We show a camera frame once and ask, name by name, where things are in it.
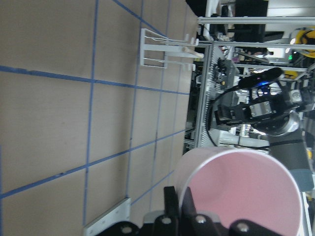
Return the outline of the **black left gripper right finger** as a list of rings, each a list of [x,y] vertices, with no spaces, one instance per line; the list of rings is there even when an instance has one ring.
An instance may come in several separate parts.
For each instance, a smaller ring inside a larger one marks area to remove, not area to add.
[[[196,215],[196,208],[193,201],[193,196],[191,189],[189,187],[186,188],[183,202],[182,202],[182,217],[183,218],[191,218]]]

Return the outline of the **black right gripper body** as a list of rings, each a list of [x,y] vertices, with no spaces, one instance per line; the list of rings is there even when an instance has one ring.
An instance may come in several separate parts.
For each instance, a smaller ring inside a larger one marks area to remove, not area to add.
[[[268,135],[285,135],[299,128],[296,109],[302,105],[298,90],[272,94],[267,88],[248,89],[247,102],[236,106],[218,104],[214,110],[217,125],[250,124]]]

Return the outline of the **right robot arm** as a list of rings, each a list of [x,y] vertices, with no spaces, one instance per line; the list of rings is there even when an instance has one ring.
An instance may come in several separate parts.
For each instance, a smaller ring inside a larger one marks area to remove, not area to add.
[[[212,114],[217,125],[236,126],[249,124],[267,135],[270,154],[292,174],[301,192],[314,189],[306,141],[299,113],[314,104],[307,90],[282,89],[251,99],[236,106],[218,104]]]

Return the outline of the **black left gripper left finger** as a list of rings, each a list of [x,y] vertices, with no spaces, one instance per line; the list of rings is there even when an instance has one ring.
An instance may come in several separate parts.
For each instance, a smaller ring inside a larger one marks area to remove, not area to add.
[[[179,201],[174,186],[167,186],[164,192],[164,214],[171,217],[179,217]]]

